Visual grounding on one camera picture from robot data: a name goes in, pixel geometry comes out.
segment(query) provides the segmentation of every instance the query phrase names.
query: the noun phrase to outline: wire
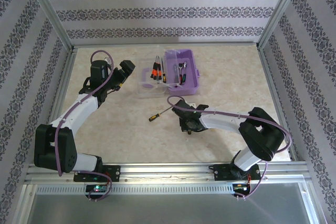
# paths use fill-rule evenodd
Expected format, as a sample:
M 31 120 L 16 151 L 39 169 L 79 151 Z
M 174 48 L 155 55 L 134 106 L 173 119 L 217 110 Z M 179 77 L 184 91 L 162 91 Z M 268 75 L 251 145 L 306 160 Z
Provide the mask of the wire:
M 255 117 L 255 116 L 250 116 L 250 115 L 240 115 L 240 114 L 236 114 L 236 113 L 228 113 L 228 112 L 223 112 L 223 111 L 210 111 L 210 110 L 185 109 L 185 108 L 176 106 L 175 104 L 171 103 L 171 102 L 170 102 L 170 98 L 172 98 L 172 97 L 180 98 L 180 99 L 182 99 L 183 101 L 185 101 L 185 99 L 184 99 L 183 97 L 179 96 L 179 95 L 171 95 L 171 96 L 169 96 L 169 97 L 167 98 L 167 103 L 168 103 L 170 106 L 172 106 L 172 107 L 174 107 L 174 108 L 176 108 L 176 109 L 179 109 L 179 110 L 190 111 L 190 112 L 199 112 L 199 113 L 207 113 L 207 114 L 226 115 L 226 116 L 232 116 L 232 117 L 234 117 L 234 118 L 246 118 L 246 119 L 252 119 L 252 120 L 259 121 L 259 122 L 268 123 L 268 124 L 270 124 L 270 125 L 272 125 L 272 126 L 274 126 L 274 127 L 277 127 L 277 128 L 280 129 L 280 130 L 284 133 L 284 135 L 287 137 L 287 139 L 288 139 L 288 143 L 287 143 L 287 145 L 286 145 L 284 148 L 278 150 L 276 153 L 280 153 L 280 152 L 283 152 L 283 151 L 287 150 L 287 149 L 290 147 L 290 145 L 292 144 L 292 142 L 293 142 L 293 140 L 292 140 L 292 136 L 290 135 L 290 133 L 289 133 L 284 127 L 282 127 L 281 125 L 279 125 L 279 124 L 277 124 L 277 123 L 275 123 L 275 122 L 272 122 L 272 121 L 269 121 L 269 120 L 266 120 L 266 119 L 263 119 L 263 118 L 257 118 L 257 117 Z M 265 170 L 264 170 L 263 175 L 261 176 L 261 178 L 260 178 L 258 184 L 256 185 L 256 187 L 255 187 L 255 188 L 254 188 L 248 195 L 245 196 L 245 195 L 240 194 L 240 193 L 235 193 L 235 194 L 242 196 L 244 199 L 246 199 L 246 198 L 248 198 L 250 195 L 252 195 L 252 194 L 257 190 L 257 188 L 259 187 L 259 185 L 260 185 L 262 179 L 264 178 L 264 176 L 265 176 L 265 174 L 266 174 L 267 166 L 268 166 L 268 163 L 265 162 Z
M 56 155 L 56 166 L 57 166 L 57 172 L 58 172 L 58 176 L 62 176 L 62 170 L 61 170 L 61 163 L 60 163 L 60 158 L 59 158 L 59 150 L 58 150 L 58 133 L 60 128 L 62 127 L 63 123 L 65 122 L 65 120 L 67 119 L 67 117 L 71 114 L 72 111 L 75 110 L 75 108 L 77 108 L 78 105 L 80 105 L 81 103 L 83 103 L 86 99 L 88 99 L 89 97 L 91 97 L 94 93 L 96 93 L 98 90 L 100 90 L 112 77 L 113 74 L 113 69 L 114 69 L 114 62 L 112 59 L 112 56 L 106 52 L 105 50 L 97 50 L 95 51 L 90 58 L 90 62 L 92 64 L 92 59 L 94 57 L 95 54 L 99 53 L 99 52 L 103 52 L 105 54 L 107 54 L 107 56 L 110 58 L 111 60 L 111 72 L 109 74 L 109 76 L 107 77 L 107 79 L 102 83 L 102 85 L 100 85 L 99 87 L 97 87 L 95 90 L 93 90 L 91 93 L 89 93 L 87 96 L 85 96 L 83 99 L 81 99 L 79 102 L 75 103 L 69 110 L 68 112 L 63 116 L 63 118 L 59 121 L 57 128 L 56 128 L 56 132 L 55 132 L 55 155 Z M 96 172 L 89 172 L 89 171 L 79 171 L 80 173 L 88 173 L 88 174 L 95 174 L 95 175 L 99 175 L 99 176 L 103 176 L 106 177 L 107 179 L 110 180 L 110 189 L 103 195 L 101 196 L 99 199 L 97 199 L 96 201 L 99 201 L 101 199 L 104 199 L 107 194 L 111 191 L 112 188 L 112 180 L 109 176 L 102 174 L 102 173 L 96 173 Z
M 172 97 L 177 97 L 177 98 L 180 98 L 182 99 L 183 101 L 185 101 L 185 99 L 179 95 L 171 95 L 167 98 L 167 103 L 176 108 L 176 109 L 179 109 L 179 110 L 184 110 L 184 111 L 190 111 L 190 112 L 198 112 L 198 113 L 206 113 L 206 114 L 219 114 L 219 115 L 226 115 L 226 116 L 231 116 L 231 117 L 234 117 L 234 118 L 247 118 L 247 119 L 253 119 L 253 120 L 256 120 L 256 121 L 259 121 L 259 122 L 263 122 L 263 123 L 268 123 L 278 129 L 280 129 L 284 135 L 287 137 L 288 139 L 288 143 L 287 145 L 278 150 L 276 153 L 279 153 L 279 152 L 283 152 L 285 150 L 287 150 L 290 145 L 292 144 L 293 140 L 292 140 L 292 136 L 290 135 L 290 133 L 284 128 L 282 127 L 281 125 L 275 123 L 275 122 L 272 122 L 272 121 L 269 121 L 269 120 L 266 120 L 266 119 L 263 119 L 263 118 L 257 118 L 255 116 L 250 116 L 250 115 L 240 115 L 240 114 L 236 114 L 236 113 L 229 113 L 229 112 L 223 112 L 223 111 L 211 111 L 211 110 L 196 110 L 196 109 L 185 109 L 185 108 L 182 108 L 182 107 L 179 107 L 179 106 L 176 106 L 175 104 L 171 103 L 170 102 L 170 98 Z
M 251 186 L 251 175 L 247 174 L 247 188 Z
M 258 187 L 260 186 L 261 184 L 261 181 L 263 180 L 265 174 L 266 174 L 266 170 L 267 170 L 267 167 L 268 167 L 268 162 L 265 162 L 265 169 L 264 169 L 264 172 L 260 178 L 260 180 L 258 181 L 258 184 L 256 185 L 255 188 L 253 188 L 253 190 L 248 194 L 248 195 L 244 195 L 244 194 L 241 194 L 241 193 L 237 193 L 235 192 L 236 195 L 239 195 L 239 196 L 242 196 L 242 198 L 245 200 L 247 199 L 248 197 L 250 197 L 252 194 L 254 194 L 254 192 L 258 189 Z
M 108 195 L 108 194 L 110 193 L 110 191 L 112 190 L 112 179 L 111 179 L 111 177 L 109 177 L 109 176 L 106 175 L 106 174 L 103 174 L 103 173 L 96 173 L 96 172 L 88 172 L 88 171 L 85 171 L 85 170 L 78 170 L 77 173 L 85 173 L 85 174 L 93 174 L 93 175 L 103 176 L 103 177 L 107 178 L 108 181 L 110 182 L 109 189 L 108 189 L 108 190 L 106 191 L 106 193 L 103 194 L 100 198 L 95 199 L 94 201 L 96 201 L 96 202 L 97 202 L 97 201 L 100 201 L 100 200 L 102 200 L 102 199 L 104 199 L 104 198 L 106 198 L 107 195 Z M 89 192 L 89 195 L 88 195 L 89 201 L 92 200 L 92 198 L 90 197 L 92 192 L 93 192 L 93 191 L 90 191 L 90 192 Z
M 105 174 L 107 175 L 107 176 L 109 176 L 109 177 L 111 177 L 111 175 L 108 173 L 108 172 L 105 172 Z

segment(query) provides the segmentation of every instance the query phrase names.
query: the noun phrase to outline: beige floor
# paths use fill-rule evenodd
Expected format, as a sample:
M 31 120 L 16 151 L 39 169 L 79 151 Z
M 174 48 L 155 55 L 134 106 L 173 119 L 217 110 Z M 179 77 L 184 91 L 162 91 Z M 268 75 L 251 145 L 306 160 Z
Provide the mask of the beige floor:
M 164 46 L 181 49 L 184 45 Z M 208 104 L 224 111 L 248 112 L 254 106 L 264 108 L 273 118 L 275 108 L 255 46 L 193 46 L 201 77 L 196 95 L 188 102 Z M 97 49 L 78 50 L 63 111 L 78 95 L 90 73 L 90 56 Z M 123 59 L 134 60 L 151 51 L 147 46 L 105 48 L 115 65 Z M 105 55 L 97 54 L 96 59 Z M 99 155 L 104 162 L 220 162 L 230 161 L 246 144 L 243 138 L 224 130 L 210 129 L 187 135 L 179 119 L 168 111 L 153 122 L 148 118 L 168 107 L 164 98 L 135 97 L 136 74 L 121 90 L 110 94 L 106 102 L 90 115 L 75 137 L 78 152 Z M 274 161 L 288 161 L 287 152 Z

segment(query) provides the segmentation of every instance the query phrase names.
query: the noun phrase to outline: purple toolbox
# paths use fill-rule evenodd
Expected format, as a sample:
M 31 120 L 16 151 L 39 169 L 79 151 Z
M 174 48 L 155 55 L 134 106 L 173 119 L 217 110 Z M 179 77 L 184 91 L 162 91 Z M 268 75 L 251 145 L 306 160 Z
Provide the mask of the purple toolbox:
M 177 64 L 187 62 L 186 66 L 186 80 L 184 85 L 177 86 L 177 87 L 169 87 L 169 94 L 171 95 L 192 95 L 195 94 L 198 89 L 198 79 L 199 79 L 199 71 L 196 68 L 195 59 L 193 52 L 190 49 L 177 49 L 174 50 L 177 52 Z M 168 78 L 176 78 L 175 71 L 174 71 L 174 61 L 169 61 L 170 50 L 166 51 L 166 60 L 167 60 L 167 72 Z

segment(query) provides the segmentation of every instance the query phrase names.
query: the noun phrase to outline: striped wallpaper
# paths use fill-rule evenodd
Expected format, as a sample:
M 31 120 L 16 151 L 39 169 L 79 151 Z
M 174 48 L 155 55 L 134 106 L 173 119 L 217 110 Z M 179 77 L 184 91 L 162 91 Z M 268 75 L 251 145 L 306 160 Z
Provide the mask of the striped wallpaper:
M 278 0 L 50 0 L 74 45 L 256 42 Z
M 11 223 L 67 52 L 37 0 L 0 0 L 0 30 L 0 223 Z
M 295 150 L 336 223 L 336 0 L 291 0 L 264 48 Z

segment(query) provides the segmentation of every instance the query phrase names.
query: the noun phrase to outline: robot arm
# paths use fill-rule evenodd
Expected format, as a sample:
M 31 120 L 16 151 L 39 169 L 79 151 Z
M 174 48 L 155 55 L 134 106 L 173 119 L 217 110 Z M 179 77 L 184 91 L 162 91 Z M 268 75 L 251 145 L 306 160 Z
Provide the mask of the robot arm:
M 121 69 L 114 68 L 110 80 L 102 88 L 81 102 L 87 94 L 106 81 L 108 69 L 111 69 L 110 65 L 104 60 L 92 62 L 91 76 L 85 80 L 83 88 L 79 91 L 79 95 L 74 102 L 74 104 L 79 102 L 79 105 L 63 121 L 58 134 L 58 149 L 62 172 L 69 173 L 72 170 L 86 170 L 101 173 L 103 171 L 101 157 L 77 153 L 74 137 L 88 116 L 105 101 L 108 91 L 118 91 L 135 68 L 134 64 L 129 60 L 122 61 L 120 66 Z M 59 122 L 63 120 L 64 115 L 72 109 L 73 105 L 51 124 L 41 124 L 36 129 L 34 164 L 37 167 L 57 170 L 54 146 L 56 128 Z
M 185 101 L 179 100 L 176 104 L 178 107 L 185 109 L 195 109 L 189 106 Z M 208 105 L 199 105 L 197 110 L 215 111 L 210 109 Z M 261 160 L 271 161 L 276 154 L 279 146 L 283 142 L 285 136 L 283 132 L 267 123 L 259 122 L 252 119 L 233 118 L 216 113 L 200 113 L 183 111 L 173 108 L 173 112 L 180 118 L 180 126 L 182 131 L 200 132 L 210 128 L 223 129 L 240 134 L 247 147 L 239 151 L 233 158 L 227 177 L 234 179 L 244 179 L 250 173 L 250 169 Z M 253 108 L 246 115 L 256 118 L 275 121 L 261 108 Z

